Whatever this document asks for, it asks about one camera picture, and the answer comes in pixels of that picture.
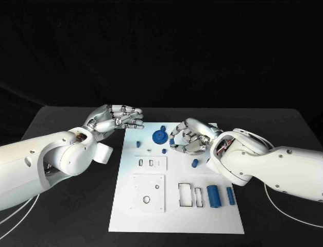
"black curtain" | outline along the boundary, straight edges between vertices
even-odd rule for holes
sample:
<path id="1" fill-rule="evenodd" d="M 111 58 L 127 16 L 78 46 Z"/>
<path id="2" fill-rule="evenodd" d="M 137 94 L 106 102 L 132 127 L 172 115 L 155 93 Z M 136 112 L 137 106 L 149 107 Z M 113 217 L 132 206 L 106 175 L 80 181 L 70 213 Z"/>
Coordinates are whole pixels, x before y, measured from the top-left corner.
<path id="1" fill-rule="evenodd" d="M 0 4 L 0 145 L 44 105 L 106 103 L 293 108 L 323 144 L 323 6 Z"/>

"black table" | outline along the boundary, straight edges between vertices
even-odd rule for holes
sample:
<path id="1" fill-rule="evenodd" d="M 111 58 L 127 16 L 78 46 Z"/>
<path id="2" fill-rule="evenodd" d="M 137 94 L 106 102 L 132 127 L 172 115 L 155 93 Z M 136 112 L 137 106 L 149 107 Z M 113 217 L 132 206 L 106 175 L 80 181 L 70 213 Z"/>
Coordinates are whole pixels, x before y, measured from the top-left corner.
<path id="1" fill-rule="evenodd" d="M 81 126 L 94 108 L 44 107 L 23 139 Z M 323 151 L 321 143 L 293 109 L 166 109 L 143 108 L 145 121 L 181 122 L 195 117 L 217 122 L 224 130 L 243 128 L 267 138 L 276 146 Z M 124 130 L 104 140 L 114 148 L 107 165 L 93 162 L 87 171 L 41 194 L 21 226 L 0 246 L 323 246 L 323 229 L 287 218 L 273 207 L 264 186 L 253 178 L 234 186 L 246 235 L 110 233 L 110 215 L 117 182 Z M 295 217 L 323 225 L 323 203 L 269 189 L 277 206 Z M 0 212 L 0 220 L 18 209 Z M 21 220 L 29 207 L 0 226 L 0 236 Z"/>

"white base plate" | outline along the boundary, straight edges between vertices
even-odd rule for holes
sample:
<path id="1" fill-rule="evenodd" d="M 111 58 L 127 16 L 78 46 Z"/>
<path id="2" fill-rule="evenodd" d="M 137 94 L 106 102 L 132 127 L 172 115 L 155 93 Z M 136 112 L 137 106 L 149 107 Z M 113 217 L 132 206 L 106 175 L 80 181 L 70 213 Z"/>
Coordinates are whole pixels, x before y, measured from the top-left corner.
<path id="1" fill-rule="evenodd" d="M 146 122 L 143 130 L 126 129 L 110 232 L 244 234 L 238 206 L 230 205 L 227 195 L 227 187 L 233 187 L 233 183 L 222 175 L 208 170 L 209 152 L 191 156 L 171 150 L 169 141 L 162 145 L 153 142 L 152 135 L 162 125 L 166 126 L 169 135 L 178 124 L 178 122 Z M 140 141 L 140 148 L 136 147 L 137 141 Z M 181 134 L 176 135 L 175 142 L 176 144 L 185 144 Z M 136 156 L 168 157 L 168 170 L 158 172 L 158 174 L 165 175 L 165 213 L 160 214 L 142 213 L 130 209 L 134 205 L 133 180 L 130 177 L 133 174 L 140 174 L 139 168 L 132 166 Z M 192 168 L 191 164 L 195 158 L 201 162 L 198 167 Z M 192 207 L 181 207 L 179 183 L 189 183 L 192 191 L 195 188 L 201 188 L 204 207 L 197 207 L 195 193 L 192 193 Z M 209 206 L 208 185 L 218 186 L 221 208 L 211 208 Z"/>

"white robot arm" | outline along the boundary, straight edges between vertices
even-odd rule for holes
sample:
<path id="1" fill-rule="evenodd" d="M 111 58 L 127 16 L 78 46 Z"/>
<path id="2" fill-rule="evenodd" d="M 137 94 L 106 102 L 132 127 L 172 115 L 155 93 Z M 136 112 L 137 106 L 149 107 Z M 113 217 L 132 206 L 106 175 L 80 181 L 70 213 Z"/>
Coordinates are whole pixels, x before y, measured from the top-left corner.
<path id="1" fill-rule="evenodd" d="M 173 143 L 173 136 L 182 130 L 184 141 L 189 142 L 186 146 Z M 323 152 L 290 147 L 274 148 L 251 132 L 241 129 L 222 132 L 188 118 L 172 131 L 171 148 L 197 155 L 205 152 L 207 145 L 211 145 L 207 165 L 234 184 L 244 186 L 257 177 L 274 190 L 323 202 Z"/>
<path id="2" fill-rule="evenodd" d="M 104 105 L 81 127 L 0 147 L 0 210 L 81 174 L 91 161 L 106 164 L 113 148 L 98 143 L 114 129 L 143 129 L 142 110 Z"/>

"blue part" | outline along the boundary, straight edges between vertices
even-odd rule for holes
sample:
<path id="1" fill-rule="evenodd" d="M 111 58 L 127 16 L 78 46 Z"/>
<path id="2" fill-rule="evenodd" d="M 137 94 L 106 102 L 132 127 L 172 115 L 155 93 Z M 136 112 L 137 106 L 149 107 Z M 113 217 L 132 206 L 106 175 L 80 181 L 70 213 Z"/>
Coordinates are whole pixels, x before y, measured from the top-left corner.
<path id="1" fill-rule="evenodd" d="M 231 187 L 227 187 L 227 194 L 228 194 L 230 204 L 235 205 L 235 203 L 234 203 L 234 193 L 233 193 L 233 188 Z"/>
<path id="2" fill-rule="evenodd" d="M 208 186 L 208 199 L 212 208 L 218 208 L 222 206 L 217 185 Z"/>
<path id="3" fill-rule="evenodd" d="M 163 125 L 160 130 L 158 130 L 153 133 L 153 141 L 155 141 L 156 144 L 165 144 L 166 141 L 168 141 L 168 134 L 166 134 L 165 130 L 166 130 L 166 127 Z"/>
<path id="4" fill-rule="evenodd" d="M 197 165 L 198 165 L 198 159 L 194 160 L 192 167 L 197 168 Z"/>

